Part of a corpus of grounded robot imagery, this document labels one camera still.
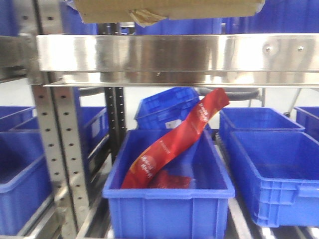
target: reflective metal surface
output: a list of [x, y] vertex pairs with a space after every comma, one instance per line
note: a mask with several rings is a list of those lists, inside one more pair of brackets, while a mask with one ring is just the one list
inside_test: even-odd
[[64, 33], [60, 0], [37, 0], [42, 34]]
[[79, 95], [77, 89], [71, 87], [54, 88], [53, 92], [75, 216], [80, 228], [89, 212], [91, 188], [88, 155], [83, 146], [84, 129], [79, 123]]
[[42, 71], [319, 70], [319, 34], [38, 36]]
[[19, 33], [40, 34], [35, 3], [34, 0], [13, 0]]
[[20, 66], [22, 54], [18, 37], [0, 36], [0, 68]]
[[314, 72], [64, 72], [51, 86], [318, 88], [319, 75]]
[[68, 182], [63, 147], [55, 113], [55, 102], [51, 89], [32, 86], [37, 109], [42, 143], [51, 178], [56, 210], [62, 224], [61, 234], [65, 239], [73, 239], [77, 234], [77, 224], [73, 214], [73, 200]]

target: metal post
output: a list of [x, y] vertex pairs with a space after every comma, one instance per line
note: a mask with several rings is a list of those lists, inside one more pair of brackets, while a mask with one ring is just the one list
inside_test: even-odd
[[43, 87], [43, 84], [50, 82], [51, 75], [39, 70], [35, 41], [39, 34], [63, 33], [60, 1], [14, 0], [14, 5], [24, 65], [28, 70], [29, 82], [33, 85], [42, 142], [61, 223], [61, 235], [65, 239], [73, 239], [89, 209], [89, 173], [85, 172], [88, 167], [84, 166], [87, 155], [83, 153], [80, 144], [73, 89]]
[[73, 213], [73, 199], [69, 190], [68, 172], [60, 140], [59, 125], [50, 88], [32, 86], [46, 161], [53, 187], [54, 201], [61, 221], [61, 235], [75, 238], [78, 226]]
[[105, 98], [110, 127], [111, 154], [114, 162], [126, 134], [123, 87], [106, 87]]
[[266, 89], [262, 88], [262, 94], [261, 94], [261, 107], [265, 107], [265, 101], [266, 101]]

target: storage rack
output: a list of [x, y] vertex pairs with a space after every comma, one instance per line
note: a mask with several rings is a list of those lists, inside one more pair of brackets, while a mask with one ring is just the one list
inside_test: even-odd
[[[14, 4], [20, 36], [0, 37], [0, 82], [29, 78], [55, 203], [48, 198], [18, 236], [1, 239], [107, 236], [110, 218], [100, 196], [107, 173], [100, 158], [110, 148], [115, 159], [125, 136], [124, 86], [319, 88], [318, 34], [56, 35], [68, 24], [58, 0]], [[119, 32], [116, 25], [100, 27]], [[81, 147], [74, 87], [106, 93], [110, 140], [91, 155]], [[83, 163], [89, 156], [97, 158], [95, 177]], [[242, 205], [240, 197], [230, 200], [228, 239], [318, 238], [317, 228], [259, 228]]]

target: red plastic bag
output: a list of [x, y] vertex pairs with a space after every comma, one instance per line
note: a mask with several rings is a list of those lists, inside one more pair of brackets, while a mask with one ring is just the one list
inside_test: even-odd
[[229, 99], [221, 88], [207, 94], [182, 124], [139, 155], [128, 170], [121, 188], [146, 188], [157, 172], [199, 139], [208, 121], [228, 104]]
[[169, 175], [167, 170], [159, 171], [148, 188], [189, 188], [191, 178], [185, 176]]

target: bin handle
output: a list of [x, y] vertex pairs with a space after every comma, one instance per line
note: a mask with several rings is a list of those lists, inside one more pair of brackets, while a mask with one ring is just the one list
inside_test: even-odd
[[304, 198], [319, 198], [319, 186], [297, 186], [298, 196]]

